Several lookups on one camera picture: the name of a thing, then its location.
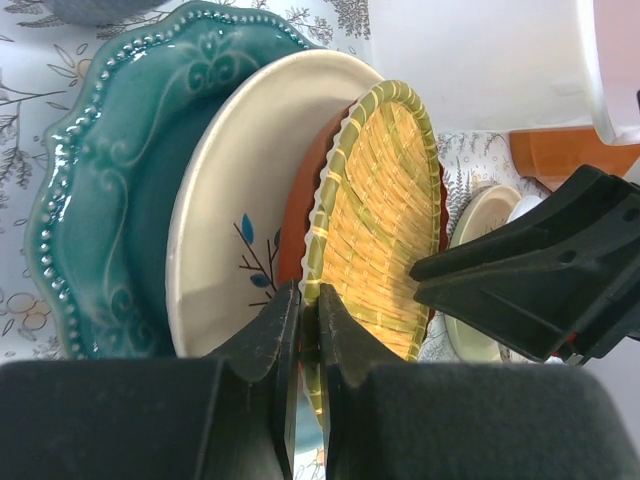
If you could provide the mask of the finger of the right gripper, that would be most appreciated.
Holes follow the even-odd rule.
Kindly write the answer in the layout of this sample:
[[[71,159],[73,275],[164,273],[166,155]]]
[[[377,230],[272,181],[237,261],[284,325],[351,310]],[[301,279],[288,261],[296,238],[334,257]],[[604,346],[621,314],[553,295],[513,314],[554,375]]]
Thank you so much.
[[[529,212],[410,276],[417,302],[531,360],[602,358],[639,330],[639,185],[583,165]]]

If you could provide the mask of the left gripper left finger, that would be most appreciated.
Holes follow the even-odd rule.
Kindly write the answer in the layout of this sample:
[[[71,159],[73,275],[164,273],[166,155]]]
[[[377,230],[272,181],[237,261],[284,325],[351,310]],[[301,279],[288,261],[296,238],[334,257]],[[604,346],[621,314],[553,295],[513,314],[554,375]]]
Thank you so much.
[[[2,477],[291,478],[299,303],[286,283],[202,358],[5,364]]]

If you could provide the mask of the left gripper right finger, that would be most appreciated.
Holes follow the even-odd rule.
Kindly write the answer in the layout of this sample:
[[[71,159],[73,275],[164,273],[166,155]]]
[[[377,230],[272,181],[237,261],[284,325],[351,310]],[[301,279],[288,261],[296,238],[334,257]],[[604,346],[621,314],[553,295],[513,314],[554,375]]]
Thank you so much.
[[[330,479],[621,479],[625,429],[568,366],[409,363],[318,299]]]

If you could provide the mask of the cream and blue plate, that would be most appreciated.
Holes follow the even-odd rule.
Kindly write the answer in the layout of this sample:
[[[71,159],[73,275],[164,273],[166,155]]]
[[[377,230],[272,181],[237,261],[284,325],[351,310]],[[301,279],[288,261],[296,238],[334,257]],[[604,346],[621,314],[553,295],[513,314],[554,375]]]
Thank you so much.
[[[179,356],[208,354],[273,297],[298,168],[329,120],[379,80],[354,56],[299,52],[252,74],[215,114],[169,228],[166,309]]]

